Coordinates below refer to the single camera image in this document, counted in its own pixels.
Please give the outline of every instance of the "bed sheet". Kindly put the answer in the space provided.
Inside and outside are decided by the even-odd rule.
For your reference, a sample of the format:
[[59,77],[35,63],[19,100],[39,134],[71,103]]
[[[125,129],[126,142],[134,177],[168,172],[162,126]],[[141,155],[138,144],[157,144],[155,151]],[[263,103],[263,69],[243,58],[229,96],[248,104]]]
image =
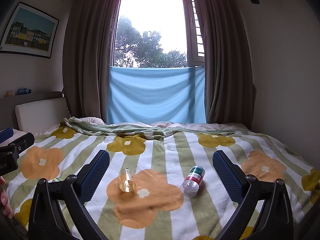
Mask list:
[[[278,140],[239,130],[190,130],[137,124],[99,125],[77,118],[36,137],[18,159],[19,169],[4,178],[15,217],[28,228],[32,196],[44,177],[65,179],[77,174],[99,150],[110,166],[91,201],[85,204],[108,239],[214,239],[237,204],[228,196],[212,167],[212,154],[223,150],[246,174],[264,181],[281,178],[288,190],[294,222],[300,222],[319,198],[320,172]],[[206,174],[194,198],[179,187],[194,165]],[[137,188],[128,197],[118,186],[123,168],[135,173]],[[72,234],[80,235],[63,202],[62,212]],[[259,202],[242,238],[247,237],[262,207]]]

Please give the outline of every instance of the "bottle label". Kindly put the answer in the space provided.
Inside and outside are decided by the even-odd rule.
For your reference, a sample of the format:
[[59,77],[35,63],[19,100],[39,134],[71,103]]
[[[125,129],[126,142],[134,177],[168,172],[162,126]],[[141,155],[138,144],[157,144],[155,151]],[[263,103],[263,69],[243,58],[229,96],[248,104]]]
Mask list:
[[200,185],[203,180],[204,174],[204,169],[201,166],[196,165],[191,168],[186,179],[193,180]]
[[60,178],[55,178],[55,179],[53,179],[51,182],[58,182],[58,181],[63,181],[63,180],[60,179]]

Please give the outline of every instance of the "picture frame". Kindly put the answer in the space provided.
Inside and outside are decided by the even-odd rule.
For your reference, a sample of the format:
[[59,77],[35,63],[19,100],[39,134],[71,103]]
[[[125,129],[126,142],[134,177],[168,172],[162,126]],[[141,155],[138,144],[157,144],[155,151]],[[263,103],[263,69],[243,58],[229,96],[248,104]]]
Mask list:
[[5,29],[0,53],[51,58],[59,20],[19,2]]

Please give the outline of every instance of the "window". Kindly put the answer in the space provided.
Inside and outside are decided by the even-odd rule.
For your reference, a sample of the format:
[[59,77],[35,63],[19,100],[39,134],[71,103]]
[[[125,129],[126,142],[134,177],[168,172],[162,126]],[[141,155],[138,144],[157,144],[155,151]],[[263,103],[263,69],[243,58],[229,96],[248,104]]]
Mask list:
[[194,0],[121,0],[113,63],[135,68],[204,65]]
[[199,57],[204,57],[204,47],[203,47],[203,41],[201,37],[201,31],[200,31],[200,25],[198,21],[198,16],[196,13],[196,5],[195,5],[195,0],[191,0],[192,2],[192,10],[193,10],[193,15],[194,15],[194,23],[195,23],[195,28],[196,28],[196,38],[197,38],[197,52]]

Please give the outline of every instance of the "yellow flower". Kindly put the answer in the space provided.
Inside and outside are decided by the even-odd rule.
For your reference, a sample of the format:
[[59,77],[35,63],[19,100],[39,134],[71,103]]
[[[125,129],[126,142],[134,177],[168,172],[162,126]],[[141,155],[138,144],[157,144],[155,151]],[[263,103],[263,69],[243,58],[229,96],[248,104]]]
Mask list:
[[146,228],[158,210],[172,211],[183,204],[180,189],[168,184],[166,176],[154,170],[142,170],[135,175],[134,192],[119,188],[119,177],[107,187],[107,195],[114,202],[114,214],[120,224],[130,228]]
[[124,138],[116,136],[115,140],[107,145],[110,152],[123,152],[125,155],[137,155],[145,151],[146,140],[140,135],[125,136]]
[[54,179],[60,173],[58,165],[62,160],[63,152],[59,148],[33,146],[26,152],[21,163],[21,172],[26,179]]
[[209,236],[197,236],[192,240],[214,240],[212,237]]
[[252,174],[259,180],[275,182],[276,179],[284,179],[286,167],[263,152],[252,151],[249,158],[241,164],[241,169],[245,174]]
[[219,145],[230,146],[236,141],[232,137],[222,136],[220,134],[198,134],[198,142],[208,148],[214,148]]
[[311,169],[310,175],[305,175],[301,178],[301,184],[304,190],[311,191],[310,202],[315,204],[320,197],[320,171]]
[[15,218],[22,224],[24,227],[29,223],[29,215],[31,209],[32,198],[26,200],[20,208],[20,212],[16,213]]
[[251,234],[252,230],[253,230],[253,227],[246,227],[242,235],[240,236],[239,240],[247,238]]
[[51,136],[55,136],[59,139],[71,139],[77,132],[67,126],[62,126],[59,129],[52,132]]
[[[253,227],[246,227],[239,240],[242,240],[248,237],[251,234],[252,230],[253,230]],[[192,240],[214,240],[214,239],[209,236],[197,236]]]

